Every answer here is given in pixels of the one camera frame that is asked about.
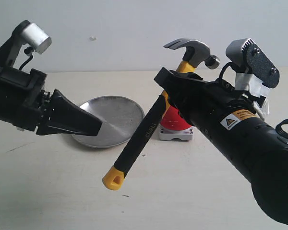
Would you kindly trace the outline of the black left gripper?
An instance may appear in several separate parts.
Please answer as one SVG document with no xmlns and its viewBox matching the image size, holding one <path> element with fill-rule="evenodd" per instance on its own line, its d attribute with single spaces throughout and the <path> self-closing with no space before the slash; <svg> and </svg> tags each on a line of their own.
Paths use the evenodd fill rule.
<svg viewBox="0 0 288 230">
<path fill-rule="evenodd" d="M 75 134 L 97 136 L 102 121 L 69 101 L 55 89 L 41 107 L 47 74 L 31 69 L 0 68 L 0 120 L 37 135 Z"/>
</svg>

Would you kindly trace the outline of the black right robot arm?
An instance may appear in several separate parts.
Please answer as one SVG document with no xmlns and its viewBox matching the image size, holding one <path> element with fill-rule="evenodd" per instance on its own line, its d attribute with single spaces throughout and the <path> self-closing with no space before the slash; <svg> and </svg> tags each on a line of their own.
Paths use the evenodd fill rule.
<svg viewBox="0 0 288 230">
<path fill-rule="evenodd" d="M 288 225 L 288 139 L 260 119 L 226 81 L 162 68 L 155 81 L 170 103 L 251 183 L 261 210 Z"/>
</svg>

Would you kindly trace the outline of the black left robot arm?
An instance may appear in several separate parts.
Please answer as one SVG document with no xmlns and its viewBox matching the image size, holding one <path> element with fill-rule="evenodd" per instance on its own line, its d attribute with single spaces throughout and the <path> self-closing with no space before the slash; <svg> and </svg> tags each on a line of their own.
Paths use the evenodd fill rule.
<svg viewBox="0 0 288 230">
<path fill-rule="evenodd" d="M 69 101 L 59 90 L 44 90 L 47 74 L 0 67 L 0 120 L 37 135 L 96 136 L 102 121 Z"/>
</svg>

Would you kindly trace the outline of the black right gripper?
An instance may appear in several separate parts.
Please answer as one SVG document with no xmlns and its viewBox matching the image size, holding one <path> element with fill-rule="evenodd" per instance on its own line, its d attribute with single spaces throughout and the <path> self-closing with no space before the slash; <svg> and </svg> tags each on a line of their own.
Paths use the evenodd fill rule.
<svg viewBox="0 0 288 230">
<path fill-rule="evenodd" d="M 249 99 L 234 92 L 233 87 L 219 81 L 204 81 L 194 72 L 180 73 L 162 68 L 154 81 L 169 95 L 172 106 L 192 126 L 220 122 L 225 116 L 240 109 L 255 114 Z"/>
</svg>

